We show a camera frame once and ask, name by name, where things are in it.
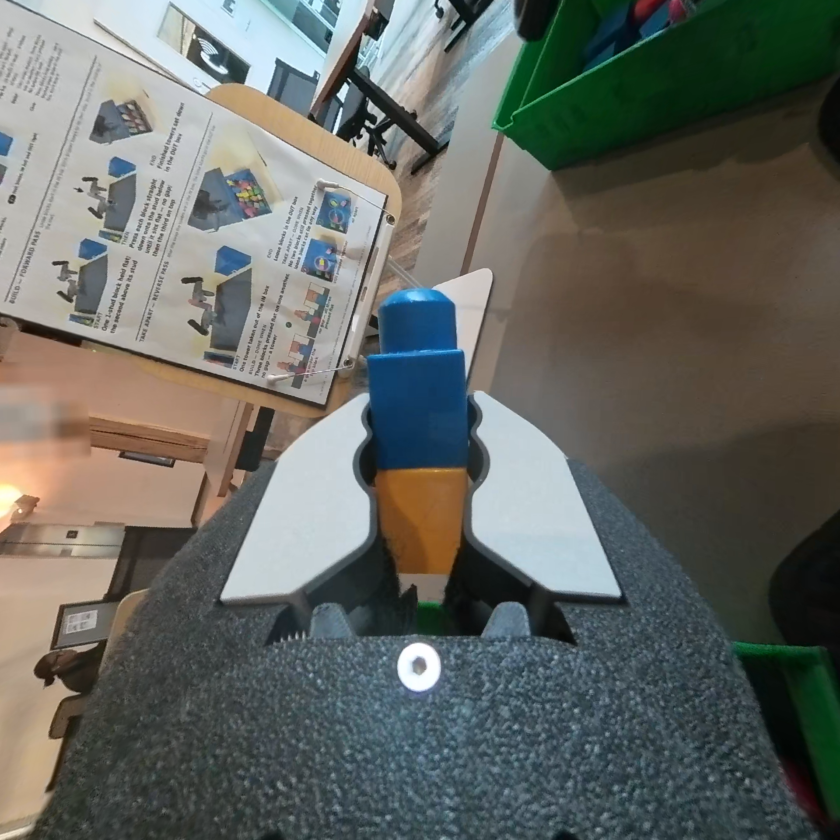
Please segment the black office chair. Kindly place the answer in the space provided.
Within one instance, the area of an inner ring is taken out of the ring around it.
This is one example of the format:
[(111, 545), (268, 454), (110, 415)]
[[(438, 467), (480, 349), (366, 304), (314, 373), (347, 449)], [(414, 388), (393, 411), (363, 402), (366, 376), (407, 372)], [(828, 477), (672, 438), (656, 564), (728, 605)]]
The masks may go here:
[(277, 58), (267, 96), (308, 119), (319, 81), (318, 71), (307, 73)]
[(383, 165), (393, 171), (396, 169), (396, 161), (387, 155), (385, 135), (394, 127), (393, 119), (377, 118), (369, 110), (369, 99), (362, 90), (353, 84), (350, 85), (343, 103), (336, 136), (354, 147), (359, 141), (365, 141), (367, 155), (378, 158)]

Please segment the dark wall sign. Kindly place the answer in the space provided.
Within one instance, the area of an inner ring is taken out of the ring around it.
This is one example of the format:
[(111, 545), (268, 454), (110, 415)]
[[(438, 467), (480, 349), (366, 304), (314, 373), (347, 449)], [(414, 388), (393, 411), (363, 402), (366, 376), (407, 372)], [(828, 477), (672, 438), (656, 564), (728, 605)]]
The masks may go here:
[(165, 10), (157, 36), (215, 81), (247, 81), (250, 64), (172, 3)]

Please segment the instruction poster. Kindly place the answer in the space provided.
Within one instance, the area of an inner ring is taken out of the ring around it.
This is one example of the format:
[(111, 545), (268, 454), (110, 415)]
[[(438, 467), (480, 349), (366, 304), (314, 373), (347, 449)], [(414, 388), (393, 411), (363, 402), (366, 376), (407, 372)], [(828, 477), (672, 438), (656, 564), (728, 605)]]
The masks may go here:
[(2, 2), (2, 316), (326, 411), (388, 196)]

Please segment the blue mega block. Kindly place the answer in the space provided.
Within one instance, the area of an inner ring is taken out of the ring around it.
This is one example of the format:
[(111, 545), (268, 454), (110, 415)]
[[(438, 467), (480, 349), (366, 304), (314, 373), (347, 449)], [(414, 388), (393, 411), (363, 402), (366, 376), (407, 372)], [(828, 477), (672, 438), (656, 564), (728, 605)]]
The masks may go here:
[(466, 357), (455, 304), (436, 289), (399, 290), (377, 322), (380, 350), (367, 359), (377, 470), (465, 468)]

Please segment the green plastic bin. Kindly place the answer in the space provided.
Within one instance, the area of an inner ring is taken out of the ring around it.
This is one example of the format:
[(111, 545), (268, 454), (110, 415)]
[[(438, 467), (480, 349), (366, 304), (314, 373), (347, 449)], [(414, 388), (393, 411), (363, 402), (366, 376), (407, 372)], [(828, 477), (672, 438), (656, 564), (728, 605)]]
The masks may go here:
[(492, 128), (555, 171), (838, 72), (839, 2), (701, 2), (694, 16), (586, 72), (624, 2), (554, 2), (524, 39)]
[(823, 647), (732, 644), (789, 781), (807, 809), (839, 816), (839, 698)]

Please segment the black mesh pad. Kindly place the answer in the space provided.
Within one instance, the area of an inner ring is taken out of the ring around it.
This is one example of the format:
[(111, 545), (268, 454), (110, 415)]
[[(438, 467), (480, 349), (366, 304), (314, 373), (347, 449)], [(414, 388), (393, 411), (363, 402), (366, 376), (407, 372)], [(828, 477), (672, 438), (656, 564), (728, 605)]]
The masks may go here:
[(769, 605), (784, 641), (839, 649), (839, 519), (800, 543), (770, 580)]

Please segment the framed wall picture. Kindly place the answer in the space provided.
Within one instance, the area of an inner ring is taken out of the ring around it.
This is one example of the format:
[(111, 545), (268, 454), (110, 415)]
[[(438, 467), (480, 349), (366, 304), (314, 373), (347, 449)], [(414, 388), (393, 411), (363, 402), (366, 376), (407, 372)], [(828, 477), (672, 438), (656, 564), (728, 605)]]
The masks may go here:
[(78, 602), (61, 604), (51, 638), (50, 650), (80, 648), (107, 642), (120, 602)]

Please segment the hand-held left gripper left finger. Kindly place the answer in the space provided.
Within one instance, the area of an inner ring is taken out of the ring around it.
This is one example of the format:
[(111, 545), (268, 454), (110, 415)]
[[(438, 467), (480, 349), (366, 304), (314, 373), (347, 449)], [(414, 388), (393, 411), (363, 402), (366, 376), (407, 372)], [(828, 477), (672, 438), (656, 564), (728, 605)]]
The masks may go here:
[(370, 397), (357, 395), (280, 455), (220, 594), (223, 604), (361, 604), (382, 577), (360, 456)]

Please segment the orange mega block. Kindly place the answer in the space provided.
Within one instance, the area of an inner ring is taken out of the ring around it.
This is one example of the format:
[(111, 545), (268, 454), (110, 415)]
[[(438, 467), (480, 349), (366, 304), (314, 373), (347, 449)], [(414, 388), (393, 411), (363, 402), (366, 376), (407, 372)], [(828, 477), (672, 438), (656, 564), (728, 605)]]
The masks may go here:
[(448, 576), (463, 536), (467, 468), (381, 469), (374, 488), (381, 533), (397, 571)]

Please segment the wooden office table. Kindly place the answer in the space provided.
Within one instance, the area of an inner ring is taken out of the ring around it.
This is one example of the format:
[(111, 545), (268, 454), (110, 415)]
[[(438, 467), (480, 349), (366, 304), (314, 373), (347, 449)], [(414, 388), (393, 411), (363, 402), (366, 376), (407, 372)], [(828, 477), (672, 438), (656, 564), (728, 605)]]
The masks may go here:
[(192, 525), (197, 527), (235, 494), (237, 480), (243, 482), (261, 463), (279, 457), (278, 447), (270, 444), (275, 416), (271, 408), (225, 398), (207, 436), (96, 415), (89, 418), (89, 434), (93, 447), (119, 452), (127, 459), (200, 465), (204, 476), (192, 513)]
[(393, 100), (370, 78), (364, 77), (357, 67), (357, 59), (363, 36), (368, 32), (374, 13), (375, 1), (342, 1), (337, 24), (333, 30), (324, 68), (318, 80), (308, 112), (308, 119), (317, 122), (326, 111), (329, 100), (345, 84), (350, 83), (376, 107), (381, 114), (391, 119), (423, 153), (413, 163), (411, 173), (416, 174), (430, 161), (446, 152), (451, 132), (435, 138), (425, 130), (415, 116)]

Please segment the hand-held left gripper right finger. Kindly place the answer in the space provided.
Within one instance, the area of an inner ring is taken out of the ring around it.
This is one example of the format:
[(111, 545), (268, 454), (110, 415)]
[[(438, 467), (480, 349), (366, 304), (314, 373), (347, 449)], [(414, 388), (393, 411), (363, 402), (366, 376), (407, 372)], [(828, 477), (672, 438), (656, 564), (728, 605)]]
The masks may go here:
[(469, 527), (479, 546), (567, 599), (620, 602), (622, 588), (564, 452), (484, 392), (472, 395), (481, 471)]

